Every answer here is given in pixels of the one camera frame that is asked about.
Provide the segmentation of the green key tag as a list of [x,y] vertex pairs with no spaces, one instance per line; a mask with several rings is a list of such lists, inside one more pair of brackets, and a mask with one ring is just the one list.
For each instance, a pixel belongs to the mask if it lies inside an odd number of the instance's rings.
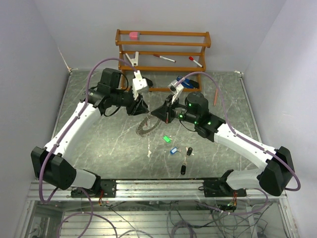
[[163,136],[163,139],[166,143],[170,143],[171,142],[171,139],[168,137],[168,136]]

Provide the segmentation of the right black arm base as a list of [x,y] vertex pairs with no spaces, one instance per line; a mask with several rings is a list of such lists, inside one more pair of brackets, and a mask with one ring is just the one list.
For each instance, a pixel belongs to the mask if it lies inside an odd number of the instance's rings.
[[246,197],[245,189],[232,189],[226,181],[220,178],[209,178],[203,181],[203,185],[198,187],[199,191],[204,193],[204,196],[209,197]]

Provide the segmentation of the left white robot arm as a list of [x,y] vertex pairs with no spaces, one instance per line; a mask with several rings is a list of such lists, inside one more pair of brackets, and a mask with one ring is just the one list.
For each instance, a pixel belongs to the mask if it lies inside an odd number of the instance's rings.
[[124,91],[118,88],[121,75],[118,70],[104,69],[98,84],[89,88],[59,133],[43,148],[35,147],[32,150],[32,164],[38,179],[62,190],[82,187],[90,197],[100,193],[101,177],[74,168],[68,159],[84,132],[104,116],[108,108],[125,108],[129,116],[148,113],[148,106],[141,95],[143,90],[148,89],[146,79],[140,71],[134,72],[131,88]]

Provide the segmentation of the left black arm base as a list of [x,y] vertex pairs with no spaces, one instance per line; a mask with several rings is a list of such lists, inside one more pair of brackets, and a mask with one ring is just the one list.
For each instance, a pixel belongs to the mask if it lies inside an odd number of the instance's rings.
[[[115,198],[117,183],[112,179],[100,179],[95,182],[94,186],[90,189],[84,188],[90,198]],[[87,198],[87,195],[79,188],[71,191],[71,198]]]

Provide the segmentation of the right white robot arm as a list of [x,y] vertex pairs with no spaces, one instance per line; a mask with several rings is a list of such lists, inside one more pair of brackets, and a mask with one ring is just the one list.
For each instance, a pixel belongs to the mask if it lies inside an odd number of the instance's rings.
[[256,165],[253,170],[227,171],[218,184],[218,190],[224,196],[243,188],[258,188],[280,196],[293,176],[294,165],[289,149],[283,146],[275,149],[230,127],[224,119],[209,112],[209,102],[202,93],[190,93],[184,105],[169,95],[151,115],[164,123],[171,123],[174,119],[191,123],[200,137],[224,145]]

